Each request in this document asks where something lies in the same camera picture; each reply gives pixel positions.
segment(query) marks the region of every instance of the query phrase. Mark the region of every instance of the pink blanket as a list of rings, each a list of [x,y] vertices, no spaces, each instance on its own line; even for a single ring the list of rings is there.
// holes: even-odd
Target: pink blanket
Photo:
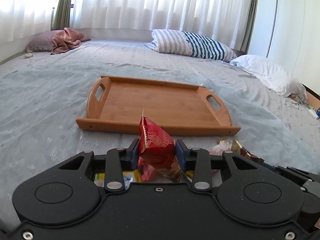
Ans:
[[[77,32],[70,28],[64,28],[56,33],[51,41],[53,43],[52,54],[66,53],[70,49],[75,49],[80,46],[81,41],[91,40],[87,34]]]

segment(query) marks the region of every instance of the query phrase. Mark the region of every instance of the gray bed sheet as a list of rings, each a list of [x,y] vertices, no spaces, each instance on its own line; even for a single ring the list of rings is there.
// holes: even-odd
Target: gray bed sheet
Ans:
[[[249,151],[272,165],[320,171],[320,122],[254,76],[221,61],[156,53],[141,42],[88,41],[66,54],[37,52],[0,66],[1,228],[20,223],[11,200],[20,183],[83,150],[104,154],[137,137],[76,125],[101,74],[204,85],[222,98],[241,126],[234,138]],[[182,139],[188,147],[216,145],[216,137]]]

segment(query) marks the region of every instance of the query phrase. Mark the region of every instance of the white curtain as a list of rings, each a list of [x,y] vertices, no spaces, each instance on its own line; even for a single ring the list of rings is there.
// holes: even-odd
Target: white curtain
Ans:
[[[174,29],[239,49],[250,0],[75,0],[73,28]]]
[[[0,43],[50,30],[55,0],[0,0]]]

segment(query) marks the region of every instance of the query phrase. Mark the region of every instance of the purple pillow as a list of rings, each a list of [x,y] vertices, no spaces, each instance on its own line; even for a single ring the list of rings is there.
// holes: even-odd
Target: purple pillow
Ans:
[[[34,36],[32,41],[29,42],[26,52],[33,51],[52,51],[53,44],[51,38],[61,30],[39,33]]]

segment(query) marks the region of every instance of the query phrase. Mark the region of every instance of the bed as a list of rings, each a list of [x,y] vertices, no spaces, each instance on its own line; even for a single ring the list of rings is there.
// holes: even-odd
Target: bed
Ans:
[[[83,150],[104,154],[137,135],[82,131],[89,92],[101,74],[204,85],[224,101],[234,136],[272,165],[320,172],[320,123],[305,106],[281,97],[259,79],[222,61],[156,53],[135,41],[95,40],[65,54],[34,53],[0,66],[0,227],[20,222],[14,189]],[[215,137],[182,138],[209,148]]]

